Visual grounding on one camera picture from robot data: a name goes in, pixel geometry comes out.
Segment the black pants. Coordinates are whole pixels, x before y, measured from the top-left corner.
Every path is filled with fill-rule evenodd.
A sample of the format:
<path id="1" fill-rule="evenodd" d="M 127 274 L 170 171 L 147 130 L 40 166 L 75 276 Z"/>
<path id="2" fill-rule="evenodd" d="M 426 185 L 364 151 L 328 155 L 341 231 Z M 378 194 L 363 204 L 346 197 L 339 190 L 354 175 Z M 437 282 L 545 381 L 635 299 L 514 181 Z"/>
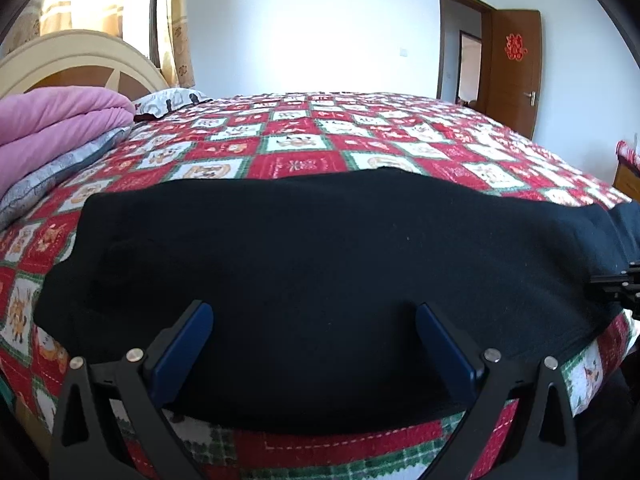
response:
<path id="1" fill-rule="evenodd" d="M 233 430 L 363 434 L 449 414 L 416 309 L 511 359 L 567 360 L 617 308 L 639 206 L 498 197 L 393 168 L 100 193 L 43 282 L 38 327 L 90 362 L 202 300 L 215 324 L 171 409 Z"/>

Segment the wooden bedside cabinet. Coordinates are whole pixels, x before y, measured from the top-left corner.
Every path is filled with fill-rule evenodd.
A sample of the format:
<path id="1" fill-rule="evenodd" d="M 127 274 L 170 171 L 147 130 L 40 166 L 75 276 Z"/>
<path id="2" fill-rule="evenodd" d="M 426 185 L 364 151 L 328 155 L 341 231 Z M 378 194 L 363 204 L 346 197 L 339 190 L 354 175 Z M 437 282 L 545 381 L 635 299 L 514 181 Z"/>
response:
<path id="1" fill-rule="evenodd" d="M 636 202 L 640 202 L 639 170 L 625 159 L 618 160 L 613 186 Z"/>

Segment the red checked cloth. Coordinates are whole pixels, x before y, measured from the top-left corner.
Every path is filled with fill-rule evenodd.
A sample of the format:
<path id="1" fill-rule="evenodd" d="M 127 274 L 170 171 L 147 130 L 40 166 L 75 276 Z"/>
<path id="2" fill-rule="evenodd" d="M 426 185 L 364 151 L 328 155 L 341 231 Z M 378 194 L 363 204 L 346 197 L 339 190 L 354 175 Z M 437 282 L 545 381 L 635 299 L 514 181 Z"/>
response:
<path id="1" fill-rule="evenodd" d="M 637 150 L 624 140 L 616 145 L 616 156 L 620 162 L 624 162 L 631 168 L 640 169 L 640 157 Z"/>

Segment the brown wooden door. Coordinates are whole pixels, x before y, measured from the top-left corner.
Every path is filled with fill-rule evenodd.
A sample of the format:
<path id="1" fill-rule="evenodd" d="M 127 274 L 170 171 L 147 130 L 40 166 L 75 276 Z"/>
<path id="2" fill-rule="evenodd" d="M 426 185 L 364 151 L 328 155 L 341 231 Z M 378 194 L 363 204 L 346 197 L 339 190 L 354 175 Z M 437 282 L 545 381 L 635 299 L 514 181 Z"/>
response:
<path id="1" fill-rule="evenodd" d="M 522 62 L 504 53 L 506 36 L 521 34 L 528 53 Z M 491 62 L 485 114 L 532 140 L 542 69 L 542 23 L 538 10 L 497 10 L 491 18 Z M 524 92 L 537 93 L 531 107 Z"/>

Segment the grey patterned pillow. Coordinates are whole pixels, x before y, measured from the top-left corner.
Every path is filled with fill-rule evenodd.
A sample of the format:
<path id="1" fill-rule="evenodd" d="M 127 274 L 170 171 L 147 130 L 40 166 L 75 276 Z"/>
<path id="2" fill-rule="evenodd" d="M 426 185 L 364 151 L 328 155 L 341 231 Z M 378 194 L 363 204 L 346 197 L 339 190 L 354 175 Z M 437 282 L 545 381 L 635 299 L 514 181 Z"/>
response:
<path id="1" fill-rule="evenodd" d="M 61 182 L 86 169 L 130 135 L 132 126 L 115 128 L 47 162 L 12 185 L 1 197 L 1 229 L 27 214 Z"/>

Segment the red double happiness decal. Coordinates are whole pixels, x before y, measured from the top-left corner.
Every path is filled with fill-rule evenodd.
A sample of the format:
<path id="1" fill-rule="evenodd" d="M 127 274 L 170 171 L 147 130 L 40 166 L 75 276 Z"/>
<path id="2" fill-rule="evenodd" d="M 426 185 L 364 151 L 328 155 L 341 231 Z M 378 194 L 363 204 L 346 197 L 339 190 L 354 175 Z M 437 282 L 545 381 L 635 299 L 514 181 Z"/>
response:
<path id="1" fill-rule="evenodd" d="M 509 34 L 506 36 L 504 53 L 509 61 L 522 62 L 528 53 L 523 36 L 521 34 Z"/>

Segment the pink folded blanket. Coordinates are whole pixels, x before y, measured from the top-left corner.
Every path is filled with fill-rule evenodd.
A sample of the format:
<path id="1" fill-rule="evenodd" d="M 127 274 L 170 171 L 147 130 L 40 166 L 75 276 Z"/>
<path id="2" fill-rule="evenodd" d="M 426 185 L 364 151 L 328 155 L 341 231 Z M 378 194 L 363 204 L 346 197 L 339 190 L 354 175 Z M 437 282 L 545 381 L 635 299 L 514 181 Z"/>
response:
<path id="1" fill-rule="evenodd" d="M 1 192 L 52 162 L 134 120 L 134 104 L 99 87 L 47 87 L 1 100 Z"/>

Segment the white patterned pillow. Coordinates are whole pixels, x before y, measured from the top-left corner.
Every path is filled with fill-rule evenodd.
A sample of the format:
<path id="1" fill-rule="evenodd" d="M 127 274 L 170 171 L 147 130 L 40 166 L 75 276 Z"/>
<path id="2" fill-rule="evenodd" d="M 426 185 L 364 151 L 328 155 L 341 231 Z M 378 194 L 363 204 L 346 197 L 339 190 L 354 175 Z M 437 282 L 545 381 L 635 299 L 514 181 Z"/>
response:
<path id="1" fill-rule="evenodd" d="M 168 88 L 152 92 L 132 102 L 134 104 L 134 121 L 160 119 L 180 110 L 180 108 L 198 105 L 209 101 L 204 92 L 188 88 Z"/>

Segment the red patchwork bedspread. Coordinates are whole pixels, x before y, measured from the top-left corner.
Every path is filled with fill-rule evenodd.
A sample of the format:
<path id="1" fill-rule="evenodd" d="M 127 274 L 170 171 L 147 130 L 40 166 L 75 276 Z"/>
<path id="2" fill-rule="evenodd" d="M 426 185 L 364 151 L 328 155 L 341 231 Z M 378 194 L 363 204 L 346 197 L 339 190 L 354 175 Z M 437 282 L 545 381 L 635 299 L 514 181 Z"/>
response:
<path id="1" fill-rule="evenodd" d="M 469 108 L 375 93 L 214 99 L 132 126 L 99 160 L 1 229 L 2 458 L 48 454 L 68 355 L 32 320 L 44 274 L 74 246 L 79 211 L 97 192 L 182 178 L 275 179 L 395 167 L 498 196 L 578 206 L 630 202 L 622 192 Z M 563 365 L 575 414 L 639 336 L 630 312 Z M 257 437 L 188 419 L 172 424 L 209 478 L 414 479 L 462 415 L 350 438 Z"/>

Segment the cream wooden headboard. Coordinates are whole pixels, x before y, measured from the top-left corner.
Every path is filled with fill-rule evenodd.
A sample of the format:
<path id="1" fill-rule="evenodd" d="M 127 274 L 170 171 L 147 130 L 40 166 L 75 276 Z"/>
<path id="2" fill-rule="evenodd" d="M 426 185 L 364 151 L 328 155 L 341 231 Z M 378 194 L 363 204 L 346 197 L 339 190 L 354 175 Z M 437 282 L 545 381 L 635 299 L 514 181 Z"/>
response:
<path id="1" fill-rule="evenodd" d="M 140 51 L 94 30 L 42 36 L 1 60 L 2 96 L 68 86 L 107 88 L 134 101 L 166 89 L 168 83 Z"/>

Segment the yellow right curtain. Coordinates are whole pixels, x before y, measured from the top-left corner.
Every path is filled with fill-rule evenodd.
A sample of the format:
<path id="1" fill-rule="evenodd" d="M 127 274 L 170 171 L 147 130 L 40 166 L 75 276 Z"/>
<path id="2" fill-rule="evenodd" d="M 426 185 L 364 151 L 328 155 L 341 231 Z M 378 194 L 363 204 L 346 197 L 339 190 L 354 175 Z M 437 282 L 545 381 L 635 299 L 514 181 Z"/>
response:
<path id="1" fill-rule="evenodd" d="M 171 44 L 178 85 L 182 88 L 193 88 L 195 80 L 186 17 L 186 0 L 171 0 Z"/>

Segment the yellow curtain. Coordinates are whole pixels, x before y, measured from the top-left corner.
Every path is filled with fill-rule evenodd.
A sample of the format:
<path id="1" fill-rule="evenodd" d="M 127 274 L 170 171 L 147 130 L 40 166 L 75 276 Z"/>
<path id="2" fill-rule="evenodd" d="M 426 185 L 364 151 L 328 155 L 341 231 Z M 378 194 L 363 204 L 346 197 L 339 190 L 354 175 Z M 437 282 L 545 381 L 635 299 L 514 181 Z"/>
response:
<path id="1" fill-rule="evenodd" d="M 171 44 L 178 85 L 182 88 L 193 88 L 195 80 L 186 17 L 186 0 L 171 0 Z"/>
<path id="2" fill-rule="evenodd" d="M 41 36 L 88 29 L 122 36 L 125 0 L 29 0 L 1 43 L 3 56 Z"/>

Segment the yellow left curtain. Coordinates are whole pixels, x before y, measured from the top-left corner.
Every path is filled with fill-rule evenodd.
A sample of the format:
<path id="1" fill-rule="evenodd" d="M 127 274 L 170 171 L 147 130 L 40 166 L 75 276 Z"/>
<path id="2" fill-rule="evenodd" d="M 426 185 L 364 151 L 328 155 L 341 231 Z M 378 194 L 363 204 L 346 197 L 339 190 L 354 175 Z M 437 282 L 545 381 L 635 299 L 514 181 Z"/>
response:
<path id="1" fill-rule="evenodd" d="M 122 36 L 125 0 L 29 0 L 1 43 L 3 56 L 41 36 L 88 29 Z"/>

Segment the window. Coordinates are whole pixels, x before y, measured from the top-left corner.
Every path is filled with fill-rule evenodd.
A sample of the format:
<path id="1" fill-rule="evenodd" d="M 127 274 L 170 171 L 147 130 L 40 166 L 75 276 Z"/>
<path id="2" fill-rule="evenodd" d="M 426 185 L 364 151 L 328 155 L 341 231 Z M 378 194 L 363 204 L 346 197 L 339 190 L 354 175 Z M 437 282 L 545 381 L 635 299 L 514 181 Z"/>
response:
<path id="1" fill-rule="evenodd" d="M 162 0 L 125 0 L 122 39 L 160 68 L 160 3 Z"/>

